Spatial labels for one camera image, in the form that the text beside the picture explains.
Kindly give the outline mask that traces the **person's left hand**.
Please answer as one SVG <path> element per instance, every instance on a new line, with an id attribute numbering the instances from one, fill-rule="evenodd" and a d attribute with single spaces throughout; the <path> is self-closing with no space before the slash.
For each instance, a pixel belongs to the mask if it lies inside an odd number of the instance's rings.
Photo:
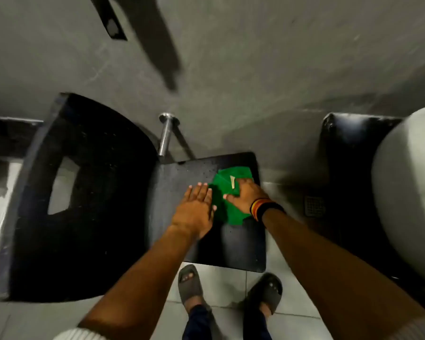
<path id="1" fill-rule="evenodd" d="M 191 193 L 191 207 L 183 209 L 183 199 L 177 206 L 171 224 L 187 230 L 196 240 L 202 239 L 212 228 L 213 223 L 210 223 L 210 212 L 212 208 L 212 189 L 208 184 L 208 204 L 204 205 L 198 201 L 198 185 L 202 182 L 193 185 Z"/>

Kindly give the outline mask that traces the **person's right hand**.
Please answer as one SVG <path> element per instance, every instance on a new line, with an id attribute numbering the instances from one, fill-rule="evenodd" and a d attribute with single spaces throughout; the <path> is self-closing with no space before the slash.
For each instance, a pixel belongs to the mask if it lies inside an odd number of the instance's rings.
<path id="1" fill-rule="evenodd" d="M 258 198 L 269 198 L 266 192 L 250 178 L 237 178 L 235 183 L 239 185 L 239 204 L 232 204 L 241 212 L 250 214 L 249 208 L 254 200 Z"/>

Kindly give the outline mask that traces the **green paper sheet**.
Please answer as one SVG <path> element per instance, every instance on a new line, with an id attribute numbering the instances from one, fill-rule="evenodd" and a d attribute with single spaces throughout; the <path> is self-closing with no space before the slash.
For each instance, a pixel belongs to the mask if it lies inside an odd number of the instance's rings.
<path id="1" fill-rule="evenodd" d="M 248 213 L 243 213 L 237 207 L 223 198 L 224 194 L 239 196 L 240 187 L 237 179 L 252 179 L 251 170 L 247 166 L 235 166 L 223 170 L 218 170 L 209 187 L 212 189 L 212 205 L 217 207 L 214 220 L 240 226 L 245 218 L 250 217 Z"/>

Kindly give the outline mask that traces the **person's right forearm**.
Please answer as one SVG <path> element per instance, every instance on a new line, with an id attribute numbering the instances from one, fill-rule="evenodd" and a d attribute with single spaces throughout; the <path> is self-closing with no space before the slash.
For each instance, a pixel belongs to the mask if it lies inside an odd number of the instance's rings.
<path id="1" fill-rule="evenodd" d="M 425 319 L 425 309 L 393 281 L 277 209 L 263 224 L 335 340 L 387 339 Z"/>

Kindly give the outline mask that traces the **person's left forearm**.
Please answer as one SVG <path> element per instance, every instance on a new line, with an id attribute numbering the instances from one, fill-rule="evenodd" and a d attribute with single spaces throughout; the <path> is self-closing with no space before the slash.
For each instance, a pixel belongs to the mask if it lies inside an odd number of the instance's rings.
<path id="1" fill-rule="evenodd" d="M 198 230 L 170 225 L 94 305 L 78 327 L 108 340 L 149 340 L 175 275 L 198 235 Z"/>

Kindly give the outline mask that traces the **striped black wristband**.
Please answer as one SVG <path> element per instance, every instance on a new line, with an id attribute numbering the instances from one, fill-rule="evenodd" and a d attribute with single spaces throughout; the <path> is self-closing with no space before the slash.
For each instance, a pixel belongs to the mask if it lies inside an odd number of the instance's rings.
<path id="1" fill-rule="evenodd" d="M 268 210 L 278 210 L 287 215 L 286 211 L 281 205 L 269 198 L 258 198 L 253 201 L 249 208 L 250 215 L 255 219 L 256 222 L 260 223 L 265 228 L 266 225 L 263 222 L 263 217 Z"/>

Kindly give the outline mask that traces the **metal chair support tube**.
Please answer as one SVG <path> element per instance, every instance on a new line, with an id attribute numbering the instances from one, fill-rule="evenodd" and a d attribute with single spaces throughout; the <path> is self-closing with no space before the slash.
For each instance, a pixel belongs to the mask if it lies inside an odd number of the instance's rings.
<path id="1" fill-rule="evenodd" d="M 159 139 L 158 155 L 159 157 L 165 157 L 168 152 L 171 134 L 175 128 L 178 128 L 180 121 L 173 114 L 167 112 L 159 115 L 159 121 L 162 123 L 163 128 Z"/>

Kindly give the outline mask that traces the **grey slide sandal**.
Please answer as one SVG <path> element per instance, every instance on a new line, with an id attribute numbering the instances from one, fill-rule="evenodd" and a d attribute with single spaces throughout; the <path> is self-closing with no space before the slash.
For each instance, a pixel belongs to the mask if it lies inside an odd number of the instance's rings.
<path id="1" fill-rule="evenodd" d="M 259 310 L 261 304 L 264 304 L 273 315 L 281 301 L 282 294 L 281 280 L 275 274 L 266 272 L 248 292 L 244 302 L 245 310 Z"/>
<path id="2" fill-rule="evenodd" d="M 193 264 L 188 264 L 180 269 L 178 274 L 178 291 L 185 310 L 189 314 L 194 307 L 202 306 L 208 313 L 211 307 L 204 298 L 200 276 Z"/>

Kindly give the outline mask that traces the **square floor drain grate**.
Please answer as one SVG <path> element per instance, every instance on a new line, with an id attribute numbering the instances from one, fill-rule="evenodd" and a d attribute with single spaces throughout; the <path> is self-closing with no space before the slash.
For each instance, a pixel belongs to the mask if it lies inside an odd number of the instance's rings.
<path id="1" fill-rule="evenodd" d="M 327 208 L 324 197 L 305 195 L 304 215 L 310 218 L 325 218 L 327 216 Z"/>

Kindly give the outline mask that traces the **black chair with writing tablet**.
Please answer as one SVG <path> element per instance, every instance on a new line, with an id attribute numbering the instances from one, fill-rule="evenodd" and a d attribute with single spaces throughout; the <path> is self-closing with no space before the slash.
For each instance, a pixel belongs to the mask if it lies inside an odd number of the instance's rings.
<path id="1" fill-rule="evenodd" d="M 162 236 L 187 186 L 247 167 L 252 152 L 166 163 L 142 129 L 61 93 L 26 151 L 0 231 L 0 301 L 105 294 Z"/>

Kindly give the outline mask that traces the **dark blue trousers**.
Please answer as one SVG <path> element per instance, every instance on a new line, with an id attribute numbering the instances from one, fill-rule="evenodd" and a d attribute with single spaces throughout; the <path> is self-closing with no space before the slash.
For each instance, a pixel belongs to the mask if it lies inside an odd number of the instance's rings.
<path id="1" fill-rule="evenodd" d="M 182 340 L 213 340 L 210 312 L 204 305 L 197 305 L 189 312 Z M 243 340 L 272 340 L 266 318 L 257 307 L 244 310 Z"/>

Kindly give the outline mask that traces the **black padded chair seat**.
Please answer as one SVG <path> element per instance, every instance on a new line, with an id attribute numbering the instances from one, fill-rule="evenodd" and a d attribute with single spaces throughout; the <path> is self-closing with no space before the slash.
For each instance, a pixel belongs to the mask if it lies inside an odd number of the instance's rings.
<path id="1" fill-rule="evenodd" d="M 321 142 L 329 169 L 327 212 L 335 242 L 384 274 L 425 308 L 425 279 L 391 247 L 372 191 L 371 167 L 377 147 L 403 118 L 329 113 Z"/>

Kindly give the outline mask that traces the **white sleeve cuff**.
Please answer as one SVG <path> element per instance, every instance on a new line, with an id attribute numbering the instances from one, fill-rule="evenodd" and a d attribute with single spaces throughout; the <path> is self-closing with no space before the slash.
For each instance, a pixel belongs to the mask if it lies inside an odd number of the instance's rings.
<path id="1" fill-rule="evenodd" d="M 408 323 L 386 340 L 425 340 L 425 318 Z"/>
<path id="2" fill-rule="evenodd" d="M 52 340 L 109 340 L 101 334 L 85 328 L 72 328 L 57 334 Z"/>

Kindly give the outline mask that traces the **dark furniture frame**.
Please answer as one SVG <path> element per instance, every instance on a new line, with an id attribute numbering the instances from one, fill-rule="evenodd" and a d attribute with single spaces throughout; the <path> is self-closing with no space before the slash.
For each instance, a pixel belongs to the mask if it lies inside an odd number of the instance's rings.
<path id="1" fill-rule="evenodd" d="M 39 119 L 0 117 L 0 198 L 8 191 L 9 163 L 25 157 L 42 123 Z"/>

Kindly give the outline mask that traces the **black flat bracket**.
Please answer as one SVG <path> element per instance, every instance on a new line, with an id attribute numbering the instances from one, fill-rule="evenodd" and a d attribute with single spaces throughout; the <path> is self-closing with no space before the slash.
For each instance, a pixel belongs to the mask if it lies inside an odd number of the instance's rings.
<path id="1" fill-rule="evenodd" d="M 113 40 L 127 41 L 127 37 L 109 0 L 90 0 L 107 32 Z"/>

